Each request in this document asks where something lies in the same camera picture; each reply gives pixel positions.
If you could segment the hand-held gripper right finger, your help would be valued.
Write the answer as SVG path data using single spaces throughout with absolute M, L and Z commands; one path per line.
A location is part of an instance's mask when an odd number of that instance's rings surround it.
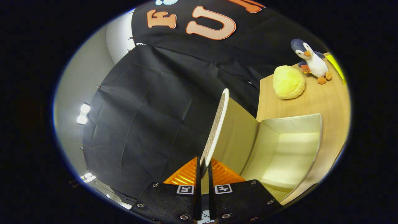
M 263 224 L 283 209 L 259 180 L 245 180 L 212 159 L 208 167 L 209 210 L 215 224 Z

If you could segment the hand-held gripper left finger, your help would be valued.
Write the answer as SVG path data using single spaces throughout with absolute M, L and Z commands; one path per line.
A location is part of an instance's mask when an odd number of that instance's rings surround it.
M 130 211 L 153 224 L 196 224 L 201 220 L 200 159 L 193 158 L 163 182 L 153 182 Z

